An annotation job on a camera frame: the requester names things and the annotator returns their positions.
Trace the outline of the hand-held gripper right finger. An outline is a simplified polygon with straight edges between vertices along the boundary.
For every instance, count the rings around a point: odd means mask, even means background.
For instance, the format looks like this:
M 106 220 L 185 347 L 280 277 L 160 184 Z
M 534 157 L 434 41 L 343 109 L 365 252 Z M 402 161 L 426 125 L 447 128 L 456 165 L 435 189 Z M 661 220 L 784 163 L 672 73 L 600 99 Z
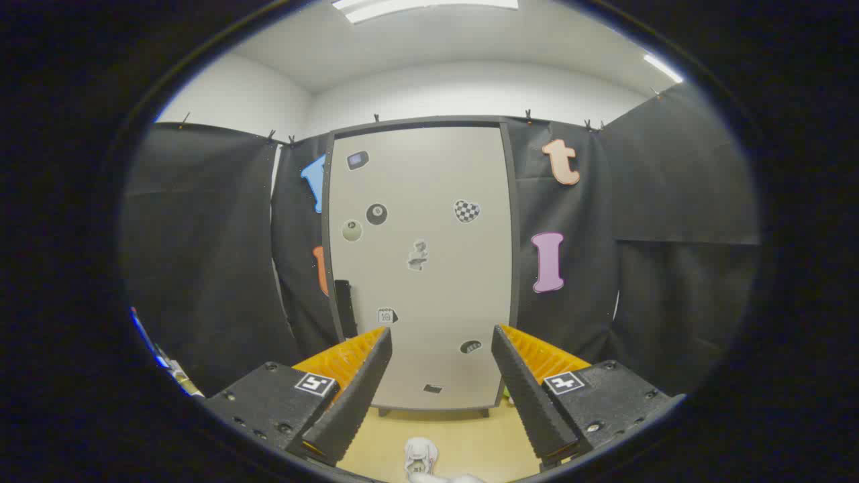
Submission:
M 494 328 L 491 352 L 541 470 L 613 447 L 685 398 L 619 361 L 590 364 L 510 326 Z

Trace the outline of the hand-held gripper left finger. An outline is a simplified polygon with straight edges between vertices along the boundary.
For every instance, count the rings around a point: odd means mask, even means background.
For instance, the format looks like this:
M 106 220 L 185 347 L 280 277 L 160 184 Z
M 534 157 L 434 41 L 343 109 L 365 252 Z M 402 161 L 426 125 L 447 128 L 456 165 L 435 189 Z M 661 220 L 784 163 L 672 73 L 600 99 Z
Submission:
M 391 331 L 377 328 L 292 366 L 263 363 L 202 404 L 271 452 L 335 467 L 361 428 L 392 354 Z

